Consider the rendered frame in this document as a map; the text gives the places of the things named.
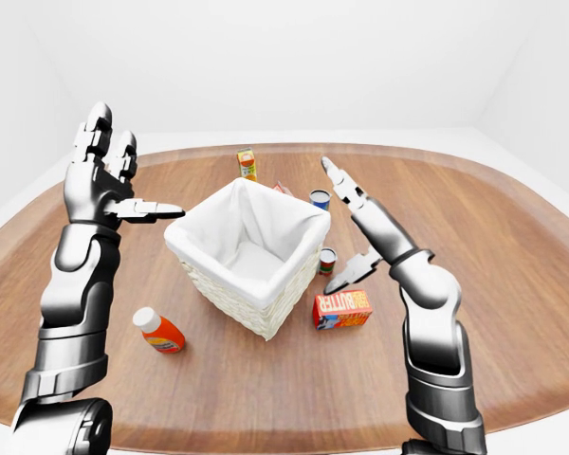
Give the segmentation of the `white wicker basket with liner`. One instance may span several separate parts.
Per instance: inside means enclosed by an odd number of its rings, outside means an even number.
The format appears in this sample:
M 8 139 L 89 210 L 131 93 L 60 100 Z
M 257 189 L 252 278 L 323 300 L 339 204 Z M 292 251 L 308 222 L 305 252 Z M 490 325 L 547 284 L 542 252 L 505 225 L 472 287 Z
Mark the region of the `white wicker basket with liner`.
M 164 239 L 205 298 L 270 340 L 314 279 L 330 226 L 328 211 L 239 177 Z

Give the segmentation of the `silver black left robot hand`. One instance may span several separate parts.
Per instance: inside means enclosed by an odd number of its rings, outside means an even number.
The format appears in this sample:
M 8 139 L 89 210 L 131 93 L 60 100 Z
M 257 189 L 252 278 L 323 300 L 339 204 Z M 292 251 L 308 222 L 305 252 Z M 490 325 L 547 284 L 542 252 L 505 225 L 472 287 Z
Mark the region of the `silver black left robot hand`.
M 80 125 L 66 171 L 64 201 L 69 221 L 117 229 L 122 221 L 144 224 L 183 217 L 185 211 L 177 205 L 135 197 L 137 139 L 126 131 L 110 152 L 112 133 L 112 111 L 100 101 Z

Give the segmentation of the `yellow orange juice carton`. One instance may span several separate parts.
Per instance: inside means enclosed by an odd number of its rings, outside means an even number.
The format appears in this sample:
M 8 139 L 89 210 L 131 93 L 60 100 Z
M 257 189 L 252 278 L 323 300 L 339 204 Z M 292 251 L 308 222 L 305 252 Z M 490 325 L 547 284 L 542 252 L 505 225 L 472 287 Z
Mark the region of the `yellow orange juice carton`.
M 241 176 L 251 181 L 257 181 L 256 160 L 252 149 L 239 150 L 236 157 Z

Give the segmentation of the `red white tin can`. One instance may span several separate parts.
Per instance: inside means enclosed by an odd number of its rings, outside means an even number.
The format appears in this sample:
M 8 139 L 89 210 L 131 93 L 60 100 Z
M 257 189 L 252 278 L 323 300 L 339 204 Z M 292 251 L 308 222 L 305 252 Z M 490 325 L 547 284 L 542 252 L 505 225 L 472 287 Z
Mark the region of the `red white tin can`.
M 324 247 L 319 257 L 318 273 L 322 276 L 331 276 L 338 255 L 333 248 Z

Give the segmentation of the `orange bottle with white cap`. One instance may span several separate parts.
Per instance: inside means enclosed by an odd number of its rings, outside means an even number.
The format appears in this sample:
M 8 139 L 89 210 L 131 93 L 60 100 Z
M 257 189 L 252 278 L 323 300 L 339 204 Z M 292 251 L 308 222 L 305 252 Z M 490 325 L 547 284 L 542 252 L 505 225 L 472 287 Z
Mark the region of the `orange bottle with white cap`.
M 151 307 L 138 309 L 133 315 L 133 323 L 158 352 L 173 354 L 184 348 L 185 337 L 182 332 Z

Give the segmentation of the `red orange butter box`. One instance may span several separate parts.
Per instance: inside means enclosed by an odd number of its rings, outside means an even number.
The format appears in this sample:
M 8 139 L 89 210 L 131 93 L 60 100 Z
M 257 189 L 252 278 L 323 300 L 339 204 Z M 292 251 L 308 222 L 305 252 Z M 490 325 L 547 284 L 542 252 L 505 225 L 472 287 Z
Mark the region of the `red orange butter box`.
M 317 330 L 363 325 L 372 313 L 364 290 L 316 295 L 314 299 L 313 320 Z

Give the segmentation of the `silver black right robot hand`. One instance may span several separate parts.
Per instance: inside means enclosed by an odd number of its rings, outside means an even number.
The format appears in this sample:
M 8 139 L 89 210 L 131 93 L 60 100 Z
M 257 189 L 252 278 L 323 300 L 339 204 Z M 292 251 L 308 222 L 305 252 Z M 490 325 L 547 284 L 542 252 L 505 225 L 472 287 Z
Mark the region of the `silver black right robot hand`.
M 344 270 L 325 286 L 323 293 L 331 295 L 374 273 L 380 261 L 394 264 L 409 251 L 416 250 L 417 245 L 390 212 L 345 170 L 326 156 L 321 158 L 321 165 L 331 179 L 336 195 L 351 211 L 352 220 L 370 244 L 366 254 L 357 254 L 348 260 Z

